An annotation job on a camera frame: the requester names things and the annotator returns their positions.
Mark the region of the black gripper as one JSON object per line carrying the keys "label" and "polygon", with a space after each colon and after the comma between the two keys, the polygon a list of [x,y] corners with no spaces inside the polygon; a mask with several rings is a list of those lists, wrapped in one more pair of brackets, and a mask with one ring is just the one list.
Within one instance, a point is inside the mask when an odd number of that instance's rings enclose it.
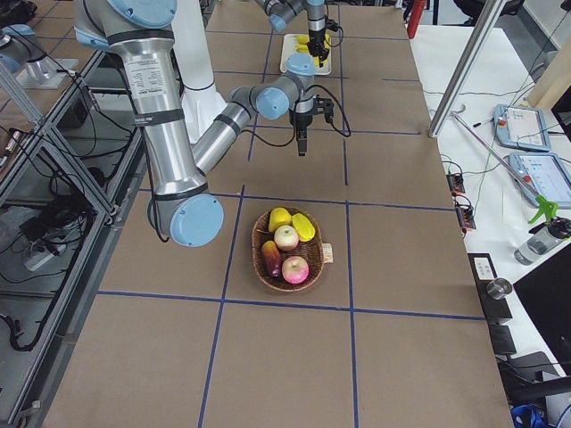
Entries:
{"label": "black gripper", "polygon": [[334,120],[334,103],[330,98],[314,95],[311,106],[306,111],[300,111],[302,102],[298,102],[289,110],[289,122],[296,131],[295,139],[299,156],[305,156],[308,150],[307,128],[314,116],[322,115],[327,124],[332,125]]}
{"label": "black gripper", "polygon": [[325,29],[309,29],[309,53],[313,57],[318,57],[319,63],[327,63],[329,57],[329,49],[325,46],[326,30]]}

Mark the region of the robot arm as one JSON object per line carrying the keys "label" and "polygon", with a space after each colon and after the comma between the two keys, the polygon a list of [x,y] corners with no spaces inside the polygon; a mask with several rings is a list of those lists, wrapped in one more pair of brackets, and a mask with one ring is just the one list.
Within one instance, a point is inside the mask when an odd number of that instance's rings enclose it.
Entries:
{"label": "robot arm", "polygon": [[152,197],[150,223],[162,240],[200,247],[220,231],[224,211],[209,193],[207,174],[255,116],[287,116],[298,153],[307,151],[315,115],[331,115],[314,94],[315,69],[328,55],[321,1],[263,1],[273,29],[299,13],[308,20],[309,50],[292,54],[268,84],[242,86],[228,99],[215,89],[200,5],[196,1],[77,1],[77,40],[117,54],[145,136]]}
{"label": "robot arm", "polygon": [[325,65],[329,49],[326,38],[326,3],[323,0],[255,0],[254,2],[264,11],[271,27],[277,32],[283,31],[295,17],[306,12],[309,54],[318,61],[319,67]]}

